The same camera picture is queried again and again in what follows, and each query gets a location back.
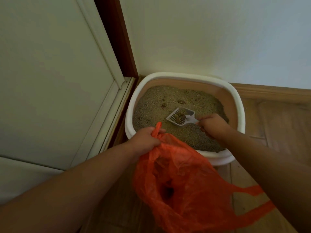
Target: hand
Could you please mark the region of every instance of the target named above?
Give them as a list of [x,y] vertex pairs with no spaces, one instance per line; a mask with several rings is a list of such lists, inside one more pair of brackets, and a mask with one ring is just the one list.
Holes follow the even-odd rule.
[[[129,141],[126,143],[133,149],[136,157],[151,151],[155,146],[161,144],[161,141],[151,136],[154,127],[146,127],[140,129]],[[159,133],[165,133],[165,129],[160,129]]]
[[200,121],[196,124],[201,127],[201,131],[218,142],[224,141],[229,131],[232,130],[229,124],[218,114],[209,114],[198,120]]

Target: litter scoop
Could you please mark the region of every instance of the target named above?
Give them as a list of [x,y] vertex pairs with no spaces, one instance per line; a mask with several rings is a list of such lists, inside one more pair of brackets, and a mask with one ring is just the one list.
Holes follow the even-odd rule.
[[193,110],[184,107],[178,107],[166,119],[177,126],[184,126],[187,123],[198,122],[194,115],[195,112]]

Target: door panel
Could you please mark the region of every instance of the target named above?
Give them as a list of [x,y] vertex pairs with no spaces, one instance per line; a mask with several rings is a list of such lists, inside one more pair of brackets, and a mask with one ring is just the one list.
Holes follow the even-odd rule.
[[0,0],[0,155],[66,169],[114,79],[75,0]]

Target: white litter box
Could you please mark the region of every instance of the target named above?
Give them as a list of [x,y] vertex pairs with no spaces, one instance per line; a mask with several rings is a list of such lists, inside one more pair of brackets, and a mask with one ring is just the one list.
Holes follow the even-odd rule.
[[[145,77],[137,86],[131,97],[125,117],[125,133],[128,139],[136,133],[132,121],[133,111],[137,102],[150,87],[160,85],[204,91],[212,94],[223,104],[224,111],[229,118],[229,125],[239,132],[245,133],[245,113],[243,104],[237,90],[231,84],[224,80],[208,76],[159,72]],[[201,150],[197,150],[197,152],[208,158],[213,166],[225,165],[235,160],[228,149],[220,151],[219,153]]]

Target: wooden baseboard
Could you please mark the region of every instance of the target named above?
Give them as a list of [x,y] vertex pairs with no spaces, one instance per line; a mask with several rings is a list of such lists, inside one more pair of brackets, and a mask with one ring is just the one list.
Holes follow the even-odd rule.
[[252,84],[231,83],[240,97],[284,101],[291,103],[310,103],[311,90],[285,87],[260,86]]

